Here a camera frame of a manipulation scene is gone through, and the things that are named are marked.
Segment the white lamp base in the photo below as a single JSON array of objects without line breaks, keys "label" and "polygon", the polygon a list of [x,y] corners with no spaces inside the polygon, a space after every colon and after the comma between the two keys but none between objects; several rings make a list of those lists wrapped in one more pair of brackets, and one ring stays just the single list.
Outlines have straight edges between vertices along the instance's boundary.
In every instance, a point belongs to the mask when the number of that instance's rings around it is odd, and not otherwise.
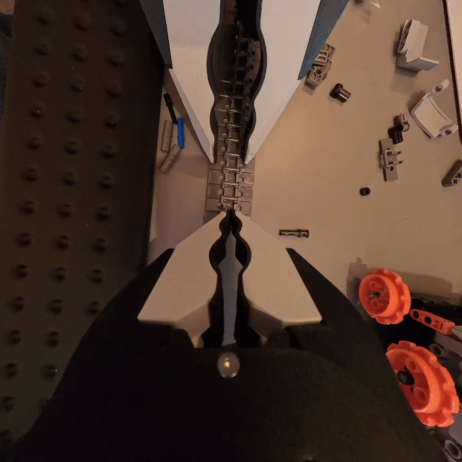
[{"label": "white lamp base", "polygon": [[445,0],[449,43],[451,48],[451,62],[456,105],[458,112],[459,137],[462,138],[462,1]]}]

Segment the light grey curved block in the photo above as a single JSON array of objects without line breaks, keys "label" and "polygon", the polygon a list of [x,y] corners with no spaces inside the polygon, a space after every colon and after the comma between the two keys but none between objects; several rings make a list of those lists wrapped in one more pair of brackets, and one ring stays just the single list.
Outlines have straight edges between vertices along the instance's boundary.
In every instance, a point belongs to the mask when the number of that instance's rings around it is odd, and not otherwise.
[{"label": "light grey curved block", "polygon": [[439,64],[439,61],[423,55],[427,33],[428,26],[419,20],[405,21],[397,48],[397,67],[422,72],[429,71]]}]

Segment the single grey track link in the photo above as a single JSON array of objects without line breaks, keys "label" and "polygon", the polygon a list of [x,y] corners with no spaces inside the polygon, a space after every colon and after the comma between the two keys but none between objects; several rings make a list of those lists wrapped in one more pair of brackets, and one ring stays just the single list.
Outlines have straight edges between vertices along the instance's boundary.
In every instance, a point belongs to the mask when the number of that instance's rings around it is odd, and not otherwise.
[{"label": "single grey track link", "polygon": [[402,164],[402,160],[399,159],[400,154],[401,151],[395,149],[391,138],[379,140],[378,163],[385,182],[398,180],[397,168]]}]

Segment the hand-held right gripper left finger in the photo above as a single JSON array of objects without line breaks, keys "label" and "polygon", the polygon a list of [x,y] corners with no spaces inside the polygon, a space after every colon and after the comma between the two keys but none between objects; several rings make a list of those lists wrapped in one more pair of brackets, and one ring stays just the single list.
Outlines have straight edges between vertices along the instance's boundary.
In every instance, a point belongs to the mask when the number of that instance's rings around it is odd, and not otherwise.
[{"label": "hand-held right gripper left finger", "polygon": [[231,215],[219,213],[180,242],[171,254],[138,320],[184,330],[195,347],[220,347],[224,298],[219,264],[226,256]]}]

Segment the black perforated panel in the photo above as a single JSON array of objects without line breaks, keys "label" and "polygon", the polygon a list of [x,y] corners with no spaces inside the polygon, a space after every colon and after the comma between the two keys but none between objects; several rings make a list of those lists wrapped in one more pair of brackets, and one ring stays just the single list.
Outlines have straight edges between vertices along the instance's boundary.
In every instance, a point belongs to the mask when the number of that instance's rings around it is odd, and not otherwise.
[{"label": "black perforated panel", "polygon": [[1,449],[146,262],[162,66],[140,1],[16,1],[1,119]]}]

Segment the grey orange toy block vehicle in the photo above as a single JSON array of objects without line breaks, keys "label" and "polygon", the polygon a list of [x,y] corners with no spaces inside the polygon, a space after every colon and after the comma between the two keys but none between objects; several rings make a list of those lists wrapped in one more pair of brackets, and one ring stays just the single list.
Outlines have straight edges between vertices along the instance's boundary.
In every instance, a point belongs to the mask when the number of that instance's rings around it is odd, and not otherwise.
[{"label": "grey orange toy block vehicle", "polygon": [[412,293],[401,276],[371,271],[359,302],[419,421],[436,435],[447,461],[461,461],[462,308],[446,297]]}]

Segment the grey tube connector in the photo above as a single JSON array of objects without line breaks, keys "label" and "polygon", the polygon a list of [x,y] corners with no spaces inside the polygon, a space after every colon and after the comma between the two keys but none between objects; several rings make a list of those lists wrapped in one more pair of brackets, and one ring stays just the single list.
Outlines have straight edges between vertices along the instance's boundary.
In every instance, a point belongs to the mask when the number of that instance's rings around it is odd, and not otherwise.
[{"label": "grey tube connector", "polygon": [[172,166],[176,163],[181,153],[182,153],[182,147],[178,146],[177,144],[174,144],[174,146],[171,147],[170,151],[165,156],[163,162],[161,163],[159,167],[159,170],[163,174],[167,174],[172,168]]},{"label": "grey tube connector", "polygon": [[174,124],[172,120],[165,119],[164,127],[162,130],[162,136],[160,141],[160,151],[163,153],[168,153],[170,151],[172,135],[173,135]]}]

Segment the light grey curved panel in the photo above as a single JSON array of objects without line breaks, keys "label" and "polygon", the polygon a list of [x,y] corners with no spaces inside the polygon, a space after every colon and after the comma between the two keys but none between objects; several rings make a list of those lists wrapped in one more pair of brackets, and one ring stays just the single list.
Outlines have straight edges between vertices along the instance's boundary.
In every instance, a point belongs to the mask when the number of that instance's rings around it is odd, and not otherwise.
[{"label": "light grey curved panel", "polygon": [[448,85],[448,79],[438,82],[410,111],[417,125],[432,139],[452,135],[458,130],[458,125],[454,124],[435,102],[435,97]]}]

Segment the black short connector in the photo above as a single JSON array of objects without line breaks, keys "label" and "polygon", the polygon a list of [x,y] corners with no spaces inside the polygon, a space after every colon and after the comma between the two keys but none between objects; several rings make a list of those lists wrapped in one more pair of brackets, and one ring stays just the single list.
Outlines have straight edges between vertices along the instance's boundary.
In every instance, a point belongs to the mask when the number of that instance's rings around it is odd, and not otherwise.
[{"label": "black short connector", "polygon": [[344,104],[350,99],[351,93],[344,88],[343,84],[337,83],[330,91],[329,96]]}]

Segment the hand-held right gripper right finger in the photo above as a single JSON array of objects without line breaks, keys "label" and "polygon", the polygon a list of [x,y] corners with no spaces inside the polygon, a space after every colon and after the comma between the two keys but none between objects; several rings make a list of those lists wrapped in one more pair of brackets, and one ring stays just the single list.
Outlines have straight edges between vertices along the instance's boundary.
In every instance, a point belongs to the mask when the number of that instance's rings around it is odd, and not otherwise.
[{"label": "hand-held right gripper right finger", "polygon": [[316,307],[287,249],[240,212],[231,214],[238,275],[234,338],[259,347],[287,327],[319,324]]}]

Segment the black grey cross connector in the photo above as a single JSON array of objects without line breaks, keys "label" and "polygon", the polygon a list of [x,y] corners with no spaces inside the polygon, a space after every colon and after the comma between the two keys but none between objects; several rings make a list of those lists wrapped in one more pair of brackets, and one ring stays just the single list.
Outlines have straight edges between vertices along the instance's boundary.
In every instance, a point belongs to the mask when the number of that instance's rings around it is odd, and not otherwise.
[{"label": "black grey cross connector", "polygon": [[388,135],[393,145],[403,142],[403,133],[410,129],[409,121],[403,113],[394,117],[393,126],[388,129]]}]

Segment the black long pin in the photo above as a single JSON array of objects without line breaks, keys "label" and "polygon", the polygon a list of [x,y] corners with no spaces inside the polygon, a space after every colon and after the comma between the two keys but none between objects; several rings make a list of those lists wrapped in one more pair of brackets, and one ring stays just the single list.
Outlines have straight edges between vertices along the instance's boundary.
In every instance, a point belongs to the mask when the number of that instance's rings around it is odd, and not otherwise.
[{"label": "black long pin", "polygon": [[171,121],[174,125],[177,125],[177,117],[176,117],[176,113],[174,110],[173,101],[171,99],[171,96],[168,93],[164,93],[163,97],[164,97],[165,105],[168,108],[168,111],[170,113]]}]

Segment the dark grey angled beam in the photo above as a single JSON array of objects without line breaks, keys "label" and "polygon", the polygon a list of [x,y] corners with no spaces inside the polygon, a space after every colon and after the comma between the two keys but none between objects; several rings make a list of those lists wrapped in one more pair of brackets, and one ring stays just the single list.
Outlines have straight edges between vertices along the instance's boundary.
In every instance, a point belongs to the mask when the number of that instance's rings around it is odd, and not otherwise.
[{"label": "dark grey angled beam", "polygon": [[443,188],[456,186],[462,181],[462,160],[458,159],[450,167],[444,178],[441,180]]}]

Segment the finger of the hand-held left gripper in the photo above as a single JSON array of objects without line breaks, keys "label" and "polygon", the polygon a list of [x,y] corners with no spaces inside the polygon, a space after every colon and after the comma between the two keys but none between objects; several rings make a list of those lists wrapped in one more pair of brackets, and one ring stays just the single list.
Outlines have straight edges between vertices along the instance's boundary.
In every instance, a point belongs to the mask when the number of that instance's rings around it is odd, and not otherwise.
[{"label": "finger of the hand-held left gripper", "polygon": [[209,162],[215,161],[214,110],[218,78],[214,53],[226,1],[164,1],[172,68],[170,75]]},{"label": "finger of the hand-held left gripper", "polygon": [[299,73],[319,9],[318,0],[264,0],[260,29],[266,71],[254,101],[256,123],[245,163],[253,159],[299,83]]}]

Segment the grey connector block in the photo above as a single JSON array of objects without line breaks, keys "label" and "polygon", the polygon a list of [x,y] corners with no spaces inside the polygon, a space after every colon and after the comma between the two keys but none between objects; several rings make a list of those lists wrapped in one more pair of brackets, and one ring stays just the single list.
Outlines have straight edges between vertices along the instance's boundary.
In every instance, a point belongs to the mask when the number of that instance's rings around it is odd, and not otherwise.
[{"label": "grey connector block", "polygon": [[331,67],[332,58],[335,54],[336,48],[325,43],[323,48],[319,51],[318,56],[312,63],[305,85],[310,89],[317,89],[320,84],[326,79]]}]

